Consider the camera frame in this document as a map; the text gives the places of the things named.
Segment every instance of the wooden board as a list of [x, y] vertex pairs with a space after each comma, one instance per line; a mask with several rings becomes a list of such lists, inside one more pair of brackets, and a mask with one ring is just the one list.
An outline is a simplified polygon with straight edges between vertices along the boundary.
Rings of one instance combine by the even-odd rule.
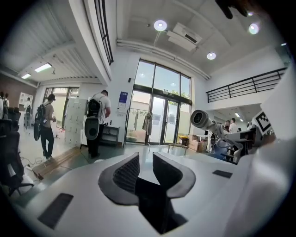
[[63, 154], [35, 166], [32, 171], [38, 179], [42, 180], [45, 175], [50, 174], [54, 169], [61, 166], [65, 161], [76, 157], [79, 153], [79, 147], [73, 147]]

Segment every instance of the air conditioner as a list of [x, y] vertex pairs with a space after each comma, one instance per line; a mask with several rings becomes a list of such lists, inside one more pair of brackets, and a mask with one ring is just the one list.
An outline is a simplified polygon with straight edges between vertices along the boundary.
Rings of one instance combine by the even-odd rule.
[[176, 24], [173, 31], [168, 31], [167, 35], [169, 36], [168, 41], [188, 51], [196, 48], [196, 45], [202, 40], [198, 34], [180, 23]]

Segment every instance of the black railing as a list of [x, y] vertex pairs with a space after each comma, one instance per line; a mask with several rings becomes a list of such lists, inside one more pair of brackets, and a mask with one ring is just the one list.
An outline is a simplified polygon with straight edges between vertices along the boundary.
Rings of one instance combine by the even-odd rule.
[[208, 103], [242, 96], [245, 94], [272, 90], [277, 85], [286, 69], [287, 68], [282, 68], [271, 72], [266, 72], [228, 84], [223, 87], [219, 87], [214, 90], [207, 91], [206, 94], [208, 96]]
[[105, 0], [95, 0], [95, 6], [96, 6], [97, 18], [98, 18], [99, 28], [100, 28], [105, 52], [108, 58], [109, 65], [111, 65], [111, 63], [114, 61], [113, 61], [113, 55], [112, 55], [110, 41], [109, 41], [108, 28], [107, 28]]

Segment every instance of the ceiling light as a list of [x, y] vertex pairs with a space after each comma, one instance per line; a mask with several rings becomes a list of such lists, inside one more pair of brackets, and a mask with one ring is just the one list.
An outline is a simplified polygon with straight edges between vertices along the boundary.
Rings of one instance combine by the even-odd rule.
[[157, 31], [164, 31], [166, 28], [167, 28], [167, 24], [165, 21], [163, 20], [157, 20], [155, 23], [154, 23], [154, 28], [157, 30]]
[[255, 23], [250, 24], [250, 26], [249, 26], [249, 32], [252, 35], [257, 34], [259, 32], [259, 26], [257, 26]]
[[22, 76], [23, 79], [27, 79], [28, 77], [30, 77], [31, 75], [29, 73], [27, 73], [26, 75]]
[[216, 54], [213, 53], [213, 52], [210, 52], [210, 53], [208, 53], [207, 58], [210, 59], [210, 60], [213, 60], [213, 59], [216, 58]]
[[43, 71], [45, 69], [49, 69], [49, 68], [51, 68], [51, 65], [49, 63], [46, 63], [46, 64], [42, 65], [41, 67], [35, 69], [35, 72], [41, 72], [41, 71]]

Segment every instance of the hanging clothes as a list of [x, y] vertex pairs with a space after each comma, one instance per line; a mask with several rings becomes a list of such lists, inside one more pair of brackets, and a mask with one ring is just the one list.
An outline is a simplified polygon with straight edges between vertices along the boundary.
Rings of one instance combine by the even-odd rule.
[[152, 130], [152, 115], [151, 115], [150, 112], [148, 112], [147, 115], [145, 116], [142, 129], [144, 129], [147, 132], [148, 135], [151, 135], [151, 130]]
[[135, 117], [135, 122], [134, 122], [134, 128], [135, 128], [135, 130], [137, 130], [138, 118], [139, 118], [139, 115], [138, 115], [138, 112], [137, 112], [136, 113], [136, 117]]

